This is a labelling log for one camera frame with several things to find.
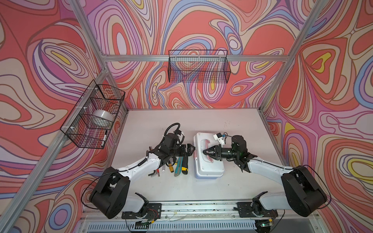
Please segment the white blue plastic tool box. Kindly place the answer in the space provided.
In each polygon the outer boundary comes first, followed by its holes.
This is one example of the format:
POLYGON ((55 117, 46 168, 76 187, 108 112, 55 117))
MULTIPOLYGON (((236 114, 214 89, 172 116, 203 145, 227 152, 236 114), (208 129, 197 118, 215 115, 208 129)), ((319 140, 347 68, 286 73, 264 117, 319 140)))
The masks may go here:
POLYGON ((195 176, 197 179, 217 179, 223 176, 224 164, 223 161, 214 160, 203 151, 213 146, 218 146, 217 137, 210 133, 197 133, 194 136, 193 153, 195 176))

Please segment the yellow black utility knife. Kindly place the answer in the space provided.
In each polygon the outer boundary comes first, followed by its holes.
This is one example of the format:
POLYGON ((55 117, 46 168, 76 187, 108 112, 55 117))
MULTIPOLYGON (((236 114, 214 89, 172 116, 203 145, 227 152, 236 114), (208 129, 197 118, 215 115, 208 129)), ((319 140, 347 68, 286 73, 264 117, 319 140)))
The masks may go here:
POLYGON ((183 157, 183 161, 182 161, 182 166, 181 166, 181 172, 184 174, 184 175, 187 175, 188 174, 188 156, 184 156, 183 157))

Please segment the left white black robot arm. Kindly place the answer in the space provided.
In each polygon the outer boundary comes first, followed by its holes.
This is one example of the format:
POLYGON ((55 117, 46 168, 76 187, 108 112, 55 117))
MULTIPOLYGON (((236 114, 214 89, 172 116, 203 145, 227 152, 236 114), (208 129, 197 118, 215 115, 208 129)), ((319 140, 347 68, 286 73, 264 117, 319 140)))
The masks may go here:
POLYGON ((120 169, 109 167, 95 179, 96 185, 89 196, 93 209, 101 211, 108 219, 121 212, 136 218, 145 217, 149 212, 154 214, 155 210, 149 208, 149 201, 142 194, 128 194, 130 184, 163 166, 173 166, 177 158, 190 157, 194 153, 194 146, 184 144, 185 136, 180 126, 178 122, 171 124, 160 143, 146 151, 144 158, 120 169))

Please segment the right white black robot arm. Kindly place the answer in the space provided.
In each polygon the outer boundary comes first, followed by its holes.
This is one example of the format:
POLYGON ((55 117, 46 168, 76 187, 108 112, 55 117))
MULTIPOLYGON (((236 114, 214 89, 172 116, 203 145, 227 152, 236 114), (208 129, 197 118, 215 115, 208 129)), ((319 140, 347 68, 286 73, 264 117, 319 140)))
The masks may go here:
POLYGON ((282 209, 307 217, 327 202, 326 193, 305 166, 292 168, 263 160, 248 151, 243 136, 232 136, 229 148, 219 144, 204 149, 203 154, 216 161, 234 162, 241 171, 261 175, 282 185, 282 192, 263 191, 252 199, 248 210, 255 216, 282 209))

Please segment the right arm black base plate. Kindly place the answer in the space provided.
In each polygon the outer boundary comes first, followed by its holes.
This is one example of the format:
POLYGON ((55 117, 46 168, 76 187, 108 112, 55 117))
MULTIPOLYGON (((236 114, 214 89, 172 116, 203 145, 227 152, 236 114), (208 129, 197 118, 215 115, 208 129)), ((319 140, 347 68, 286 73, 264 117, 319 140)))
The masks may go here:
POLYGON ((239 217, 248 218, 277 218, 278 212, 276 210, 266 210, 256 202, 238 202, 233 210, 238 211, 239 217))

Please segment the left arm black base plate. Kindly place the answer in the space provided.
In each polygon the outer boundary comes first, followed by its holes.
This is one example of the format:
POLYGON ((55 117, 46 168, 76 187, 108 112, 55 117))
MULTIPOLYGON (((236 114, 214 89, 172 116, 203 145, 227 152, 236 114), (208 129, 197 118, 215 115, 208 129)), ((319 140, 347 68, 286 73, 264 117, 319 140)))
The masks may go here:
POLYGON ((157 220, 161 218, 162 204, 161 203, 149 203, 144 205, 138 212, 123 212, 122 219, 146 219, 157 220))

